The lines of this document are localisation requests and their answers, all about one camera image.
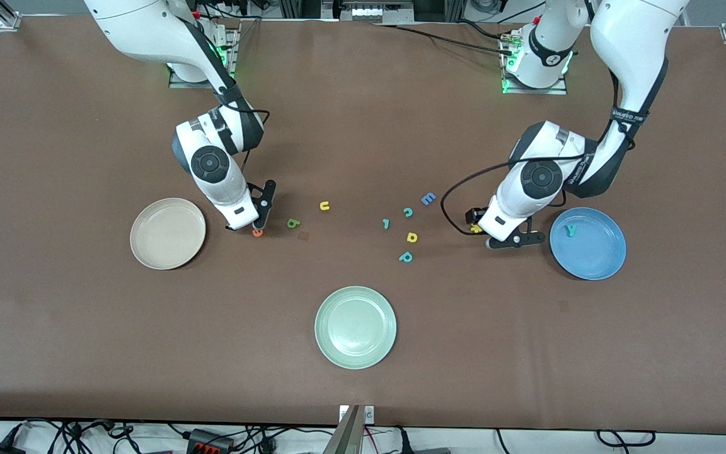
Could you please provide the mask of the beige brown plate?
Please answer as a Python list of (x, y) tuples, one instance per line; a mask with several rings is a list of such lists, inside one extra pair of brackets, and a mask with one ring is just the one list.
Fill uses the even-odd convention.
[(187, 199), (170, 197), (145, 207), (130, 228), (130, 251), (153, 270), (181, 267), (198, 255), (207, 224), (202, 211)]

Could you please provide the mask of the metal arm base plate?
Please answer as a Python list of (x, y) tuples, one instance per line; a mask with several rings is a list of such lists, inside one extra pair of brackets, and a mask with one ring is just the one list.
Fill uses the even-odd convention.
[[(236, 28), (228, 28), (224, 24), (217, 24), (214, 26), (213, 31), (207, 35), (210, 38), (210, 46), (213, 52), (218, 55), (222, 66), (232, 78), (236, 77), (241, 32), (242, 24), (239, 24)], [(208, 89), (211, 87), (207, 78), (194, 75), (194, 70), (183, 69), (181, 64), (178, 66), (168, 64), (168, 67), (170, 88)]]
[[(501, 37), (499, 48), (507, 50), (509, 55), (503, 55), (501, 60), (502, 93), (504, 94), (525, 94), (525, 95), (567, 95), (567, 80), (565, 75), (568, 70), (568, 63), (573, 52), (561, 60), (556, 66), (542, 66), (536, 70), (532, 60), (536, 55), (531, 51), (524, 50), (524, 34), (522, 30), (515, 29)], [(528, 81), (551, 81), (552, 74), (557, 75), (557, 80), (550, 86), (537, 87), (527, 85)]]

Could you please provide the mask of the black power strip red switches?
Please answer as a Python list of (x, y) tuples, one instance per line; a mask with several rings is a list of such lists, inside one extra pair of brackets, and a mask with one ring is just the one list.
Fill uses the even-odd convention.
[(230, 454), (234, 448), (230, 436), (199, 429), (188, 432), (187, 441), (185, 454)]

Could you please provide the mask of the blue plate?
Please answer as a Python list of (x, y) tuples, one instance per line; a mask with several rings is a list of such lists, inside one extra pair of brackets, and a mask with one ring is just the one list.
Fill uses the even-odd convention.
[[(577, 227), (568, 238), (565, 225)], [(583, 281), (602, 281), (617, 273), (627, 256), (627, 242), (619, 225), (604, 212), (574, 207), (552, 224), (548, 243), (559, 266)]]

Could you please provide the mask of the pale green plate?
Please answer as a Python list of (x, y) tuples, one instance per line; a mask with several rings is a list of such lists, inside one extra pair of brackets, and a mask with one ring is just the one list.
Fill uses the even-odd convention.
[(398, 322), (383, 294), (366, 286), (335, 290), (319, 307), (315, 342), (337, 367), (361, 370), (385, 359), (396, 342)]

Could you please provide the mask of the aluminium equipment rack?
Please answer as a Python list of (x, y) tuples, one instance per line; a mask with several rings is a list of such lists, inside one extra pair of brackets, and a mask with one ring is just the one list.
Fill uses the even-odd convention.
[(464, 16), (467, 0), (270, 0), (283, 18), (401, 24), (450, 23)]

